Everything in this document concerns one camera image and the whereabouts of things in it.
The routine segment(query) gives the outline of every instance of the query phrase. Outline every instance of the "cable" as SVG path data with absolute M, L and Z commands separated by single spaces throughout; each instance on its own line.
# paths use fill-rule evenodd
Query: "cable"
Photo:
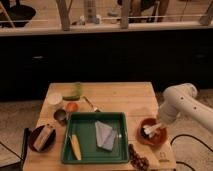
M 186 7 L 187 7 L 187 5 L 188 5 L 188 2 L 189 2 L 189 0 L 187 0 L 186 3 L 185 3 L 184 9 L 183 9 L 182 14 L 181 14 L 181 17 L 180 17 L 180 21 L 182 21 L 182 19 L 183 19 L 183 15 L 184 15 L 184 13 L 185 13 L 185 10 L 186 10 Z
M 0 144 L 6 148 L 8 151 L 10 151 L 11 153 L 13 153 L 15 156 L 17 156 L 20 160 L 24 160 L 22 159 L 17 153 L 15 153 L 13 150 L 11 150 L 9 147 L 7 147 L 5 144 L 3 144 L 1 141 L 0 141 Z
M 172 146 L 173 142 L 174 142 L 177 138 L 179 138 L 179 137 L 184 137 L 184 136 L 185 136 L 185 137 L 190 137 L 190 138 L 193 138 L 193 139 L 197 140 L 198 142 L 200 142 L 201 144 L 203 144 L 207 149 L 209 149 L 211 152 L 213 152 L 213 149 L 210 148 L 206 143 L 204 143 L 202 140 L 198 139 L 197 137 L 195 137 L 195 136 L 193 136 L 193 135 L 189 135 L 189 134 L 179 134 L 179 135 L 175 136 L 175 137 L 171 140 L 171 142 L 170 142 L 171 146 Z M 192 166 L 190 166 L 189 164 L 187 164 L 187 163 L 185 163 L 185 162 L 176 161 L 176 163 L 177 163 L 177 164 L 183 164 L 184 166 L 187 166 L 188 168 L 190 168 L 192 171 L 195 171 L 195 169 L 194 169 Z

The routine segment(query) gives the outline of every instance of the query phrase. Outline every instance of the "wall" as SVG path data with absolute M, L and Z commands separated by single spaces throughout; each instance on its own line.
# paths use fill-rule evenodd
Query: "wall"
M 0 100 L 42 99 L 51 82 L 210 88 L 212 37 L 212 29 L 1 37 Z

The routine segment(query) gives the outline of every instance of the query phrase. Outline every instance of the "brown bowl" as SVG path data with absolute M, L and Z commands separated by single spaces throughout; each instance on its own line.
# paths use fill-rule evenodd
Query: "brown bowl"
M 29 136 L 29 140 L 28 140 L 28 145 L 30 147 L 30 149 L 32 151 L 37 151 L 35 149 L 35 147 L 33 146 L 34 142 L 36 141 L 37 137 L 39 136 L 40 132 L 42 131 L 42 129 L 44 128 L 45 125 L 39 126 L 37 127 Z M 53 132 L 50 134 L 47 142 L 44 144 L 44 147 L 41 149 L 41 151 L 39 152 L 43 152 L 46 151 L 50 148 L 50 146 L 52 145 L 52 143 L 55 140 L 55 136 L 56 136 L 56 131 L 53 130 Z
M 155 125 L 156 124 L 156 119 L 155 118 L 147 118 L 141 121 L 138 129 L 137 129 L 137 140 L 141 143 L 141 144 L 146 144 L 146 145 L 150 145 L 150 146 L 160 146 L 162 144 L 165 143 L 165 141 L 167 140 L 167 130 L 166 128 L 158 128 L 157 132 L 153 137 L 149 138 L 148 136 L 144 136 L 144 134 L 142 134 L 142 129 L 144 127 L 144 125 Z

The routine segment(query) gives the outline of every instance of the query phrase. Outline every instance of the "small bowl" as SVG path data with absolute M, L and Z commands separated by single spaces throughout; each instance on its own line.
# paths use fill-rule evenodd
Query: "small bowl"
M 156 124 L 156 119 L 155 118 L 147 118 L 141 121 L 138 129 L 137 129 L 137 140 L 141 144 L 146 144 L 150 146 L 160 146 L 165 143 L 167 140 L 167 129 L 163 128 L 160 129 L 158 128 L 158 134 L 156 133 L 153 137 L 149 138 L 141 134 L 141 129 L 144 129 L 144 125 L 155 125 Z
M 37 127 L 35 130 L 33 130 L 33 132 L 29 136 L 28 145 L 32 151 L 37 151 L 35 149 L 35 147 L 33 146 L 33 144 L 36 141 L 36 139 L 39 136 L 42 129 L 44 128 L 44 126 L 45 125 Z M 54 142 L 55 136 L 56 136 L 56 131 L 54 129 L 53 132 L 51 133 L 51 135 L 49 136 L 47 142 L 44 144 L 44 147 L 41 149 L 41 151 L 37 151 L 37 152 L 43 152 L 43 151 L 48 150 L 50 148 L 50 146 L 52 145 L 52 143 Z
M 58 109 L 54 112 L 54 119 L 62 126 L 67 124 L 67 112 L 64 109 Z

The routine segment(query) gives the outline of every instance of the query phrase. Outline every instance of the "orange object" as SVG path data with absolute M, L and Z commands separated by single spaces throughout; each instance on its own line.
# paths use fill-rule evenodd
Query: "orange object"
M 65 110 L 68 113 L 77 112 L 78 111 L 78 105 L 75 102 L 69 102 L 69 103 L 67 103 Z
M 142 135 L 142 131 L 141 129 L 144 128 L 145 125 L 155 125 L 156 124 L 156 119 L 155 118 L 147 118 L 141 121 L 138 129 L 137 129 L 137 140 L 141 143 L 141 144 L 146 144 L 146 145 L 150 145 L 150 146 L 159 146 L 162 145 L 163 143 L 165 143 L 165 141 L 167 140 L 167 130 L 166 128 L 158 128 L 157 129 L 157 133 L 155 133 L 155 135 L 151 138 L 146 137 L 144 135 Z

